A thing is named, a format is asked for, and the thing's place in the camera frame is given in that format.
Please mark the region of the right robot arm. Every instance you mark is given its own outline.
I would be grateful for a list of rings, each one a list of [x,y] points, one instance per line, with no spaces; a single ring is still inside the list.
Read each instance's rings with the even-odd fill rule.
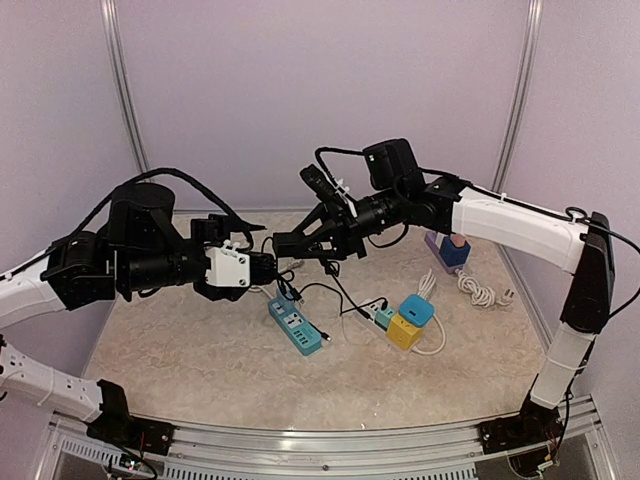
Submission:
[[[319,202],[290,233],[278,234],[280,257],[345,260],[367,254],[365,240],[402,224],[482,239],[544,260],[572,277],[560,325],[541,370],[519,409],[478,427],[484,453],[542,442],[561,443],[568,417],[559,407],[586,367],[596,338],[626,308],[612,306],[615,281],[612,231],[607,217],[577,207],[556,212],[499,194],[459,176],[418,165],[404,138],[362,150],[374,194],[355,199],[323,161],[300,172]]]

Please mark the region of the dark blue cube socket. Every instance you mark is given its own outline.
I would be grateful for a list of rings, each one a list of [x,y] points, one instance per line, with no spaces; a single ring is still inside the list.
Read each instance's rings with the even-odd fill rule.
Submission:
[[[467,240],[458,246],[450,236],[447,236],[441,242],[439,255],[446,268],[457,268],[466,263],[470,251],[471,245]]]

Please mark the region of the white power strip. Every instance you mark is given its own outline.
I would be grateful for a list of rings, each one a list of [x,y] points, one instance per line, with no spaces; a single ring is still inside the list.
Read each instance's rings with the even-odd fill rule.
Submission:
[[[384,298],[379,298],[376,300],[367,299],[362,305],[359,306],[359,309],[356,310],[356,319],[364,328],[372,333],[375,338],[381,340],[386,345],[398,352],[408,353],[408,351],[401,350],[394,344],[392,344],[386,337],[386,331],[382,330],[374,323],[375,311],[380,307],[385,308],[390,306],[388,305],[388,301]]]

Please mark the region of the teal power strip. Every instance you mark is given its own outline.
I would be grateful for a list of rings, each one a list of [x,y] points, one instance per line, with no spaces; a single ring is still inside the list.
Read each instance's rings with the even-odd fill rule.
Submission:
[[[321,334],[295,306],[285,310],[274,298],[268,302],[268,311],[301,355],[309,356],[322,348]]]

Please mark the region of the light blue charger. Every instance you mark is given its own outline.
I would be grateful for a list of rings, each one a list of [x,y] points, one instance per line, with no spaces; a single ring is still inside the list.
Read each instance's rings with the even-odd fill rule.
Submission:
[[[291,309],[295,306],[294,300],[288,299],[279,289],[276,290],[276,299],[278,305],[285,310]]]

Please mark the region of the teal USB charger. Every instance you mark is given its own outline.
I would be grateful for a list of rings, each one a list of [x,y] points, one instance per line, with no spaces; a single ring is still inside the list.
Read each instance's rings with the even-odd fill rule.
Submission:
[[[374,323],[384,331],[387,331],[396,311],[391,307],[378,308],[375,311]]]

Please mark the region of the purple power strip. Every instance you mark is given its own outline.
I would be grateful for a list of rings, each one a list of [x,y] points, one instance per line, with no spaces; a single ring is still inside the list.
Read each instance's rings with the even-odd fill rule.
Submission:
[[[439,261],[443,270],[447,274],[453,275],[456,273],[456,270],[460,268],[460,265],[449,266],[448,264],[445,263],[440,253],[440,248],[441,248],[442,242],[444,241],[444,238],[445,238],[444,234],[433,232],[430,230],[427,230],[424,235],[425,244],[429,247],[429,249],[435,256],[435,258]]]

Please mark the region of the pink charger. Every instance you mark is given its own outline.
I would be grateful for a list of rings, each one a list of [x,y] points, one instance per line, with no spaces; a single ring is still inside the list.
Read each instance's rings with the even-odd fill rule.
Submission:
[[[451,235],[450,240],[456,248],[463,248],[466,244],[466,238],[463,235]]]

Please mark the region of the yellow cube socket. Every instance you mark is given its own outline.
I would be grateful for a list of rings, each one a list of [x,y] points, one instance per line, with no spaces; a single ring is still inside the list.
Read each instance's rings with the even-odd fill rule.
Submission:
[[[400,314],[395,314],[389,323],[386,337],[401,350],[409,351],[423,334],[422,327],[416,327]]]

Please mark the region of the blue rounded charger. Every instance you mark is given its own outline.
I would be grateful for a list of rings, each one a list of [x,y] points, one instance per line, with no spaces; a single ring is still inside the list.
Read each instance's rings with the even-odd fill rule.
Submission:
[[[409,295],[399,306],[398,313],[416,328],[423,328],[434,316],[434,306],[418,294]]]

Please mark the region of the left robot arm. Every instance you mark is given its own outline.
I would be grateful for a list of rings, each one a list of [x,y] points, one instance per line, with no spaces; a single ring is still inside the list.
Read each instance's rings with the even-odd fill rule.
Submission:
[[[153,177],[179,178],[219,208],[183,237],[172,223],[175,195]],[[115,187],[70,234],[1,275],[1,325],[95,302],[191,285],[210,301],[240,299],[278,277],[273,255],[254,251],[258,227],[243,220],[211,189],[176,168],[161,167]],[[83,422],[88,434],[116,446],[143,435],[124,389],[83,380],[1,343],[1,388]]]

